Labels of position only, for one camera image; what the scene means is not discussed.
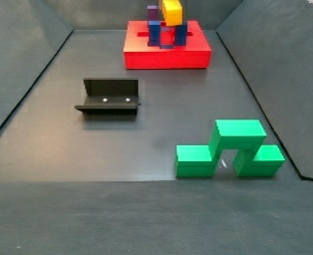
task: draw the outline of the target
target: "gray wall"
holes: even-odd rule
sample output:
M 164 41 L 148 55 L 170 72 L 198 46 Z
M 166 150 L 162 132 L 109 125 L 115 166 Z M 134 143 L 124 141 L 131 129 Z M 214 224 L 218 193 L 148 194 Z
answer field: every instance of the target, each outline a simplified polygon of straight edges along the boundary
M 76 29 L 127 29 L 129 20 L 147 17 L 147 6 L 158 0 L 44 0 Z M 215 29 L 242 0 L 180 0 L 187 19 Z
M 313 4 L 246 0 L 218 34 L 298 170 L 313 178 Z
M 0 126 L 71 32 L 40 0 L 0 0 Z

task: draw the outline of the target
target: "red platform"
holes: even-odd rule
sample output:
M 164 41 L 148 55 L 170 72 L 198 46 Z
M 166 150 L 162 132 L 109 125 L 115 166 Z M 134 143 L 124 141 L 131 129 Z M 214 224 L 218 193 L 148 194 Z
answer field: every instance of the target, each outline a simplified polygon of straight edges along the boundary
M 212 50 L 196 21 L 187 21 L 186 46 L 148 46 L 148 21 L 131 21 L 124 46 L 127 69 L 207 68 Z

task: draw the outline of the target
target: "green block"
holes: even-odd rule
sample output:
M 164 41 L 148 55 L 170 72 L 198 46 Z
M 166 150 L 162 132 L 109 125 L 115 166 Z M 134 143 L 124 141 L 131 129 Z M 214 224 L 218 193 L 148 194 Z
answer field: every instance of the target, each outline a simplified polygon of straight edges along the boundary
M 259 120 L 216 120 L 220 136 L 266 136 Z
M 211 167 L 211 155 L 207 145 L 178 145 L 176 165 L 179 167 Z
M 218 120 L 208 146 L 211 153 L 223 149 L 258 151 L 265 139 L 266 131 L 259 120 Z
M 251 159 L 251 151 L 241 151 L 234 160 L 234 169 L 239 177 L 270 177 L 277 173 L 285 157 L 277 145 L 263 145 Z
M 211 167 L 178 167 L 175 176 L 176 178 L 211 178 L 214 169 Z
M 178 178 L 212 177 L 214 167 L 207 145 L 176 147 L 175 176 Z

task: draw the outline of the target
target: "yellow block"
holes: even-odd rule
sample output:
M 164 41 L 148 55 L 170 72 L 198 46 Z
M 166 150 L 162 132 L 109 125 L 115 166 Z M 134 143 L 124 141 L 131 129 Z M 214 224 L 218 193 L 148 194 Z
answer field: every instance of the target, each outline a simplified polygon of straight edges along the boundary
M 179 0 L 162 0 L 162 14 L 167 26 L 182 24 L 182 5 Z

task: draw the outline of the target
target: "black bracket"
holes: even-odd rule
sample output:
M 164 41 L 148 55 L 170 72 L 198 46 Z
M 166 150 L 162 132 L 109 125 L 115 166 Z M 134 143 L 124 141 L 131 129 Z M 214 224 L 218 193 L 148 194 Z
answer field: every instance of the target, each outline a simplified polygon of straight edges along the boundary
M 87 114 L 138 113 L 140 105 L 139 80 L 136 79 L 84 79 L 87 99 L 76 109 Z

